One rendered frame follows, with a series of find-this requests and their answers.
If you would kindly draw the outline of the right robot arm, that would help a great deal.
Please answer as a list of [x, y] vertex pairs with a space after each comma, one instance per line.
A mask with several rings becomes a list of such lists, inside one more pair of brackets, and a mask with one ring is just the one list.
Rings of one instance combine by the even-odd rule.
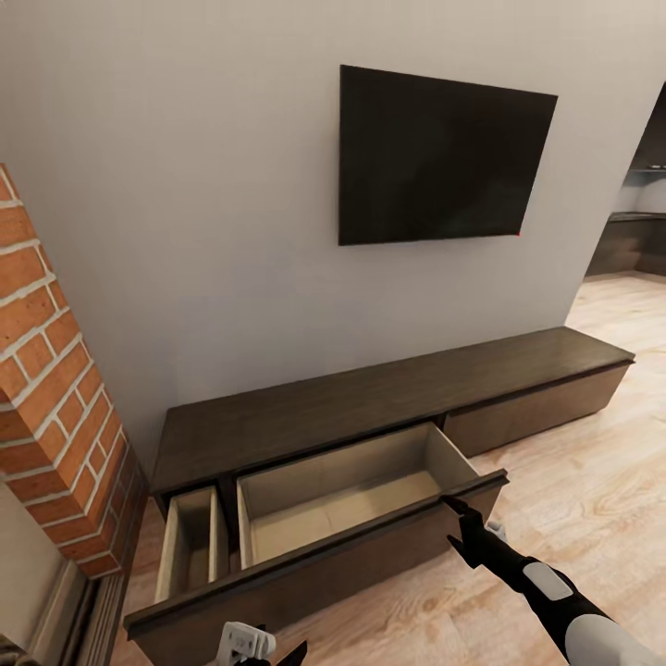
[[576, 587], [535, 556], [523, 556], [507, 543], [506, 525], [489, 521], [462, 500], [441, 495], [461, 515], [462, 541], [447, 536], [473, 569], [482, 563], [531, 609], [570, 666], [666, 666], [666, 661], [585, 598]]

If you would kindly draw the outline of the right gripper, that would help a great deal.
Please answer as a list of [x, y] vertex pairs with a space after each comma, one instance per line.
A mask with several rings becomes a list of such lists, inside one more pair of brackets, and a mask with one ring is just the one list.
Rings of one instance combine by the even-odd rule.
[[456, 539], [456, 537], [447, 536], [448, 541], [473, 569], [483, 563], [492, 570], [494, 568], [494, 557], [505, 544], [497, 536], [486, 530], [482, 513], [469, 508], [466, 502], [447, 497], [447, 495], [441, 495], [441, 500], [461, 515], [459, 524], [462, 541]]

